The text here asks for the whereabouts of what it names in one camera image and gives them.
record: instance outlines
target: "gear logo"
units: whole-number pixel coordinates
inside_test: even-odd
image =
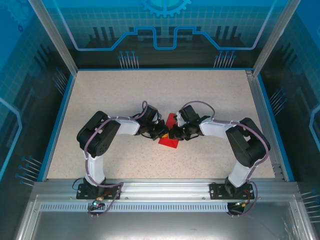
[[[141,3],[144,10],[149,10],[150,14],[166,18],[168,15],[173,17],[180,14],[181,10],[186,10],[186,5],[191,4],[191,0],[141,0]]]
[[[0,0],[0,8],[6,7],[8,12],[11,14],[13,19],[19,24],[18,29],[20,32],[23,31],[24,21],[29,16],[29,6],[27,0]]]

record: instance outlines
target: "glass panel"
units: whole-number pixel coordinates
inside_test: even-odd
[[[302,193],[320,191],[319,9],[318,1],[300,2],[261,71],[285,152]],[[312,193],[308,197],[311,199],[307,202],[316,199]],[[319,215],[318,208],[313,209],[315,213],[311,215]],[[315,226],[320,232],[320,225]]]
[[[251,68],[287,0],[45,0],[79,68]]]
[[[0,23],[0,232],[2,240],[11,240],[70,72],[28,1],[0,1]],[[22,161],[29,156],[38,162]]]

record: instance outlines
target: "enclosure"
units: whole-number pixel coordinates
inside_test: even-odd
[[[318,239],[319,9],[312,0],[2,0],[1,239]],[[253,120],[271,148],[250,179],[250,214],[231,214],[240,199],[213,199],[212,183],[225,184],[236,163],[226,139],[173,148],[128,134],[103,155],[105,184],[123,183],[118,199],[95,211],[110,206],[105,216],[87,214],[77,134],[97,111],[134,116],[144,100],[164,121],[195,100],[214,107],[213,119]]]

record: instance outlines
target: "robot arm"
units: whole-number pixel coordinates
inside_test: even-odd
[[[252,173],[255,163],[266,155],[263,143],[252,132],[232,121],[219,121],[210,116],[199,117],[191,105],[177,112],[175,119],[177,124],[169,131],[171,139],[189,141],[198,136],[215,136],[229,141],[237,160],[225,180],[225,189],[230,196],[239,191]],[[246,117],[239,123],[256,132],[270,150],[269,142],[250,118]]]
[[[102,111],[97,111],[93,117],[80,130],[76,139],[80,148],[84,150],[86,143],[97,128],[110,117]],[[160,120],[159,112],[156,108],[148,105],[144,115],[136,120],[117,118],[108,122],[88,145],[88,172],[91,178],[98,184],[104,184],[106,179],[103,168],[103,154],[108,150],[114,137],[120,134],[143,135],[148,133],[150,138],[156,140],[167,134],[169,131],[164,120]],[[85,184],[97,186],[88,175],[85,177]]]

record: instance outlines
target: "purple cable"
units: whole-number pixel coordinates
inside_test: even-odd
[[[183,107],[181,109],[183,109],[185,106],[189,105],[189,104],[193,104],[193,103],[199,103],[199,104],[204,104],[204,105],[207,105],[209,108],[211,108],[211,110],[213,111],[213,114],[212,114],[212,118],[214,118],[214,116],[216,115],[216,110],[209,104],[209,103],[206,103],[204,101],[198,101],[198,100],[195,100],[195,101],[190,101],[190,102],[187,102],[185,105],[183,105]]]
[[[250,127],[240,123],[240,122],[236,122],[236,121],[224,121],[224,120],[215,120],[213,117],[216,113],[215,109],[208,103],[204,102],[204,101],[190,101],[190,102],[187,102],[185,105],[183,105],[182,109],[187,106],[188,104],[191,104],[191,103],[201,103],[201,104],[205,104],[207,105],[209,108],[211,108],[213,110],[213,115],[212,115],[212,121],[215,122],[215,123],[218,123],[218,124],[234,124],[234,125],[238,125],[239,127],[242,127],[244,129],[246,129],[247,131],[251,132],[257,139],[259,139],[259,141],[262,143],[264,149],[265,149],[265,156],[263,157],[263,159],[261,159],[260,161],[256,162],[254,165],[253,165],[253,168],[251,169],[251,171],[249,172],[248,176],[246,177],[246,182],[247,183],[252,183],[255,187],[255,199],[254,199],[254,202],[252,204],[252,206],[249,208],[248,211],[246,211],[245,213],[242,213],[241,215],[242,216],[245,216],[247,215],[252,209],[253,207],[256,205],[257,201],[258,201],[258,187],[256,185],[255,182],[253,181],[249,181],[250,180],[250,177],[251,175],[254,173],[255,169],[257,168],[258,165],[262,164],[264,161],[266,161],[269,157],[269,149],[268,149],[268,146],[267,146],[267,143],[264,141],[264,139],[258,134],[256,133],[253,129],[251,129]]]
[[[262,143],[262,145],[264,146],[264,149],[265,149],[265,156],[262,160],[256,162],[254,165],[253,165],[253,168],[251,169],[251,171],[249,172],[248,176],[246,177],[246,180],[248,181],[251,177],[251,175],[254,173],[255,169],[257,168],[258,165],[262,164],[264,161],[267,160],[267,158],[269,157],[269,149],[268,149],[268,146],[266,144],[266,142],[264,141],[264,139],[259,136],[258,133],[256,133],[254,130],[252,130],[250,127],[240,123],[240,122],[236,122],[236,121],[224,121],[224,120],[214,120],[212,119],[215,123],[218,123],[218,124],[234,124],[234,125],[238,125],[239,127],[242,127],[246,130],[248,130],[249,132],[251,132],[257,139],[260,140],[260,142]]]
[[[88,165],[88,159],[89,159],[89,154],[88,154],[88,146],[89,144],[91,143],[91,141],[94,139],[94,137],[98,134],[98,132],[107,124],[109,123],[110,121],[113,121],[113,120],[116,120],[116,119],[121,119],[121,120],[137,120],[139,118],[141,118],[147,111],[147,106],[148,106],[148,102],[147,101],[143,101],[142,102],[142,113],[137,116],[137,117],[133,117],[133,118],[130,118],[130,117],[123,117],[123,116],[115,116],[115,117],[111,117],[109,119],[107,119],[106,121],[104,121],[96,130],[95,132],[92,134],[92,136],[89,138],[89,140],[86,142],[85,146],[84,146],[84,155],[85,155],[85,172],[88,176],[88,178],[91,180],[92,183],[94,183],[95,185],[99,186],[99,187],[102,187],[102,188],[113,188],[113,187],[117,187],[117,186],[120,186],[120,188],[118,189],[118,191],[116,192],[111,204],[108,206],[108,208],[103,212],[103,213],[100,213],[100,214],[97,214],[97,216],[102,216],[104,214],[107,213],[107,211],[111,208],[111,206],[113,205],[113,203],[115,202],[116,198],[118,197],[119,193],[121,192],[121,189],[122,187],[124,186],[124,183],[123,182],[120,182],[120,183],[116,183],[116,184],[111,184],[111,185],[102,185],[102,184],[99,184],[97,183],[90,175],[89,173],[89,165]],[[88,213],[89,214],[92,214],[92,212],[90,211],[90,208],[91,206],[88,208]]]
[[[234,125],[238,125],[244,129],[246,129],[247,131],[251,132],[257,139],[259,139],[259,141],[262,143],[264,149],[265,149],[265,156],[262,160],[256,162],[254,165],[253,165],[253,168],[251,169],[251,171],[249,172],[248,176],[246,177],[246,180],[248,181],[251,177],[251,175],[254,173],[255,169],[257,168],[258,165],[262,164],[264,161],[266,161],[269,157],[269,149],[268,149],[268,146],[267,146],[267,143],[264,141],[264,139],[259,136],[258,133],[256,133],[253,129],[251,129],[250,127],[240,123],[240,122],[236,122],[236,121],[224,121],[224,120],[215,120],[214,119],[214,116],[216,114],[216,111],[215,109],[209,104],[209,103],[206,103],[204,101],[198,101],[198,100],[195,100],[195,101],[189,101],[187,102],[185,105],[183,105],[183,107],[181,109],[183,109],[185,106],[189,105],[189,104],[192,104],[192,103],[200,103],[200,104],[204,104],[204,105],[207,105],[209,108],[211,108],[211,110],[213,111],[213,114],[212,114],[212,121],[215,122],[215,123],[218,123],[218,124],[234,124]]]

